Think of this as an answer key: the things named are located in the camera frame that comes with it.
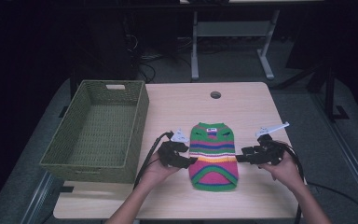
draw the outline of cable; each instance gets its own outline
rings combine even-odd
[[[309,182],[309,181],[307,181],[307,183],[308,183],[308,185],[312,185],[312,186],[315,186],[315,187],[318,187],[318,188],[321,188],[321,189],[330,190],[330,191],[332,191],[332,192],[334,192],[336,194],[339,194],[339,195],[349,199],[350,201],[352,201],[353,203],[356,203],[358,205],[358,202],[356,200],[354,200],[351,196],[349,196],[349,195],[347,195],[347,194],[345,194],[345,193],[343,193],[341,191],[338,191],[336,189],[331,189],[329,187],[326,187],[326,186],[323,186],[323,185],[320,185],[320,184],[316,184],[316,183],[313,183],[313,182]]]
[[[151,162],[149,162],[146,167],[148,167],[149,165],[151,165],[151,164],[152,164],[153,162],[155,162],[155,161],[159,161],[159,158],[158,158],[158,159],[155,159],[155,160],[153,160],[153,161],[151,161]]]
[[[84,52],[86,53],[92,60],[94,60],[96,63],[98,63],[100,66],[102,66],[103,68],[105,68],[108,72],[112,73],[112,74],[117,74],[115,73],[112,69],[110,69],[104,62],[102,62],[101,60],[99,60],[98,58],[96,58],[93,54],[91,54],[90,52],[88,52],[86,49],[84,49],[79,43],[77,43],[77,41],[75,41],[73,38],[71,38],[72,41],[74,41],[74,43]]]
[[[146,75],[146,73],[144,72],[144,70],[142,70],[142,68],[139,67],[139,73],[145,78],[145,83],[153,82],[153,81],[154,81],[154,78],[156,77],[156,70],[155,70],[152,66],[150,66],[150,65],[148,65],[148,64],[145,64],[145,63],[140,63],[139,65],[143,65],[143,66],[149,67],[149,68],[153,71],[152,77],[148,77],[148,76]]]
[[[136,38],[135,35],[127,35],[127,37],[132,37],[135,40],[135,45],[132,47],[132,49],[136,49],[138,47],[138,43],[139,43],[138,38]]]
[[[191,44],[193,43],[193,40],[190,37],[186,37],[183,40],[185,40],[185,44],[178,46],[178,51],[184,50],[184,49],[188,49],[191,47]]]
[[[48,221],[48,219],[49,219],[52,215],[53,215],[53,211],[51,211],[51,212],[48,214],[48,216],[46,216],[45,219],[43,219],[42,222],[40,222],[40,223],[41,223],[41,224],[45,224],[45,223]]]
[[[146,60],[148,63],[155,61],[157,59],[162,59],[164,56],[162,54],[153,54],[153,55],[144,55],[141,59]]]
[[[153,146],[150,148],[149,153],[147,153],[147,156],[146,156],[146,159],[145,159],[145,161],[144,161],[144,164],[142,164],[142,167],[141,167],[141,169],[139,170],[139,173],[138,173],[138,175],[137,175],[136,178],[135,178],[135,183],[134,183],[134,185],[133,185],[133,189],[135,189],[136,186],[138,186],[139,181],[141,180],[141,177],[142,177],[142,175],[144,174],[144,172],[145,172],[147,166],[148,166],[149,164],[155,162],[155,161],[152,161],[151,163],[149,163],[150,158],[152,157],[154,151],[156,150],[156,147],[157,147],[159,141],[160,141],[161,138],[164,137],[164,136],[168,136],[168,137],[171,139],[171,137],[173,136],[173,132],[164,133],[164,134],[162,134],[160,137],[158,137],[158,138],[156,139],[155,143],[154,143]]]
[[[219,49],[213,50],[213,46],[217,46]],[[217,53],[228,50],[229,44],[227,43],[227,41],[221,41],[221,40],[215,41],[215,38],[207,38],[204,41],[200,41],[199,48],[200,48],[200,50],[199,50],[200,54],[217,54]]]
[[[191,68],[191,64],[190,64],[188,61],[186,61],[184,58],[179,57],[179,56],[176,56],[176,57],[177,57],[179,60],[185,62],[185,63]]]
[[[298,156],[297,154],[295,153],[295,151],[293,150],[292,147],[290,147],[289,145],[287,145],[286,143],[284,142],[278,142],[278,141],[274,141],[274,140],[270,140],[268,141],[269,143],[272,143],[272,144],[275,144],[277,145],[278,147],[282,147],[284,148],[284,150],[289,153],[289,155],[292,157],[293,161],[295,162],[296,166],[297,166],[297,169],[298,169],[298,172],[300,174],[300,177],[301,179],[304,181],[304,170],[303,170],[303,167],[301,165],[301,162],[300,160],[298,159]],[[300,219],[301,219],[301,207],[300,205],[298,205],[297,207],[297,212],[296,212],[296,219],[295,219],[295,223],[298,224],[300,223]]]

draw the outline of green wicker basket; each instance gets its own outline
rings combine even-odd
[[[84,80],[40,165],[64,180],[133,183],[148,106],[143,81]]]

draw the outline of table leg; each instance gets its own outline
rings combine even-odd
[[[267,50],[269,49],[269,43],[271,42],[272,35],[274,34],[275,26],[278,20],[280,10],[275,10],[272,15],[268,31],[266,34],[266,43],[262,49],[257,50],[258,58],[260,59],[261,65],[263,66],[264,73],[266,74],[267,79],[274,79],[274,75],[272,74],[271,67],[269,66],[269,61],[267,60]]]
[[[199,79],[199,60],[197,58],[197,11],[193,20],[193,51],[191,52],[191,79]]]

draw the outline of basket handle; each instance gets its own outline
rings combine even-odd
[[[105,86],[106,86],[106,88],[108,90],[111,90],[111,91],[117,91],[117,90],[124,91],[124,90],[126,90],[126,86],[123,85],[123,84],[106,84]]]

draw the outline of human hand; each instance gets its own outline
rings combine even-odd
[[[163,166],[159,161],[158,153],[154,153],[145,169],[144,174],[141,177],[140,185],[147,185],[149,188],[153,188],[164,180],[179,171],[180,168],[177,167],[167,167]]]
[[[264,163],[258,166],[269,171],[274,180],[278,179],[291,191],[304,185],[295,162],[286,151],[283,153],[282,160],[278,165]]]

